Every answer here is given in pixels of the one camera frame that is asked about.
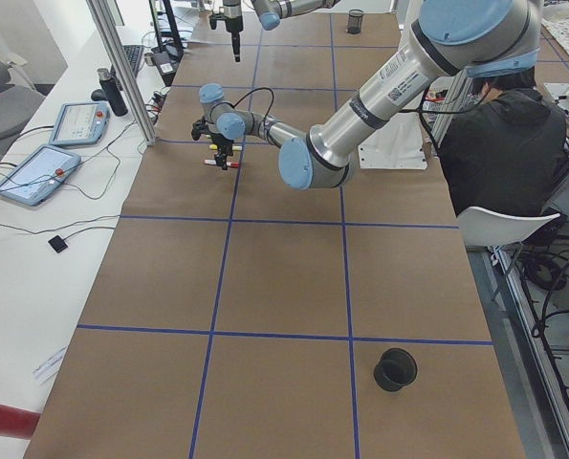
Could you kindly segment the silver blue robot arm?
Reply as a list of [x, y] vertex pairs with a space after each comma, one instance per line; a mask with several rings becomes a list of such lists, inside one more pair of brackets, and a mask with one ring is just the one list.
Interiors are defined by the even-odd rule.
[[[282, 19], [307, 14], [319, 9], [332, 9], [339, 0], [255, 0], [251, 1], [254, 12], [265, 31], [275, 29]], [[241, 1], [224, 1], [219, 11], [208, 17], [210, 28], [214, 31], [223, 22], [230, 34], [232, 53], [235, 62], [241, 61], [240, 33], [244, 30]]]
[[425, 1], [408, 40], [324, 124], [308, 132], [269, 115], [236, 109], [220, 85], [200, 88], [203, 115], [191, 137], [210, 137], [215, 162], [226, 167], [233, 143], [258, 137], [279, 147], [282, 180], [297, 189], [344, 185], [351, 155], [435, 79], [466, 71], [495, 77], [536, 64], [543, 6], [539, 1]]

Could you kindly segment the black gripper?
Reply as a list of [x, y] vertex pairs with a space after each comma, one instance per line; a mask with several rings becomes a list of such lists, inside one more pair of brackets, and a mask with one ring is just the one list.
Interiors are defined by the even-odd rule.
[[210, 28], [215, 30], [218, 22], [224, 22], [226, 30], [230, 33], [231, 46], [235, 62], [241, 61], [241, 39], [243, 31], [243, 13], [240, 0], [224, 0], [217, 12], [213, 12], [208, 19]]
[[227, 170], [229, 168], [228, 158], [233, 155], [231, 148], [233, 147], [234, 141], [227, 139], [220, 133], [212, 131], [204, 117], [192, 123], [191, 127], [191, 138], [194, 141], [199, 141], [202, 136], [209, 137], [213, 144], [218, 145], [219, 150], [214, 153], [214, 161], [222, 170]]

